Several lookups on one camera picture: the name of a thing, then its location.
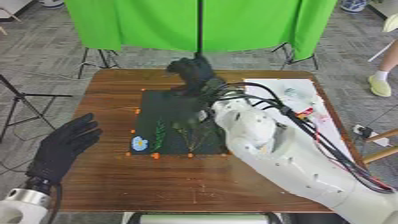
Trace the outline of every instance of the white robotic arm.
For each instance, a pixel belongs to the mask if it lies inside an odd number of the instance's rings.
[[[0,201],[0,223],[39,224],[46,216],[49,196],[35,190],[12,189]]]
[[[309,135],[277,126],[245,99],[216,101],[227,148],[284,190],[321,203],[352,224],[398,223],[398,194],[371,191],[321,154]]]

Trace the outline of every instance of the tripod stand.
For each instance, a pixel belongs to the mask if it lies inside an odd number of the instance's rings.
[[[49,126],[49,128],[55,130],[55,127],[53,127],[49,121],[48,121],[46,118],[44,118],[44,114],[46,114],[46,111],[48,111],[49,106],[51,106],[51,104],[53,104],[53,100],[55,100],[55,98],[57,98],[57,97],[73,97],[73,96],[71,96],[71,95],[53,95],[53,94],[28,94],[28,93],[21,93],[21,92],[16,90],[12,84],[9,83],[9,81],[7,81],[5,77],[3,77],[3,75],[0,75],[0,82],[1,82],[1,84],[3,84],[3,86],[5,86],[5,88],[7,88],[7,89],[10,90],[10,92],[14,93],[14,100],[12,100],[10,110],[9,110],[9,116],[7,116],[7,120],[5,120],[5,124],[3,124],[1,134],[0,134],[0,143],[1,143],[7,128],[9,128],[10,126],[17,125],[17,124],[23,124],[23,123],[28,122],[28,121],[33,121],[33,120],[41,119],[41,120],[44,121],[46,125]],[[48,102],[48,104],[46,104],[46,107],[44,107],[44,109],[42,109],[41,112],[39,112],[39,110],[35,109],[32,103],[28,102],[28,100],[26,100],[26,96],[51,97],[51,100],[49,100],[49,102]],[[35,116],[30,117],[28,119],[25,119],[25,120],[16,121],[16,122],[10,123],[10,118],[12,118],[12,115],[14,115],[16,105],[17,105],[19,102],[25,104],[25,106],[26,106],[26,108],[30,109],[30,111],[33,112]]]

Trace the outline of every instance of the orange object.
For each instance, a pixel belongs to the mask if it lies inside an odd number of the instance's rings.
[[[154,153],[151,154],[151,157],[153,157],[153,159],[160,159],[160,153],[154,152]]]

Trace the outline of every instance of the blue object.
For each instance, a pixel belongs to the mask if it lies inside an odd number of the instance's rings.
[[[366,0],[343,0],[339,8],[350,13],[359,13],[364,10],[366,5]]]
[[[137,136],[137,137],[133,138],[133,141],[131,141],[131,148],[133,148],[135,151],[144,151],[145,148],[147,148],[147,140],[144,140],[144,139],[140,138],[140,136]]]

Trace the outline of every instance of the white paper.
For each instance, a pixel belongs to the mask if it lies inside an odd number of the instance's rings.
[[[295,107],[302,108],[302,103],[307,102],[305,99],[311,99],[318,95],[312,81],[309,79],[245,79],[245,82],[254,82],[254,83],[264,85],[275,92],[277,96],[284,99],[286,99],[284,90],[288,88],[293,88],[302,97],[302,100],[296,100],[296,102],[295,102],[295,100],[291,100],[286,103],[286,105],[293,109],[295,109]],[[245,93],[257,97],[272,98],[272,95],[266,92],[266,90],[257,87],[247,86]],[[339,131],[337,131],[337,128],[336,128],[336,125],[332,122],[332,118],[330,118],[330,114],[328,114],[323,102],[320,102],[320,104],[318,104],[318,110],[321,111],[321,114],[325,114],[328,117],[323,122],[316,122],[320,133],[325,135],[325,137],[328,138],[330,142],[334,143],[339,151],[343,152],[346,157],[352,159],[352,154],[350,154],[350,151],[348,151],[348,148],[344,145],[344,141],[341,139]],[[270,116],[273,117],[273,119],[277,120],[279,123],[289,125],[291,127],[295,127],[300,130],[293,121],[289,120],[289,118],[286,116],[282,116],[282,114],[279,113],[279,111],[275,109],[268,109],[266,113],[270,114]]]

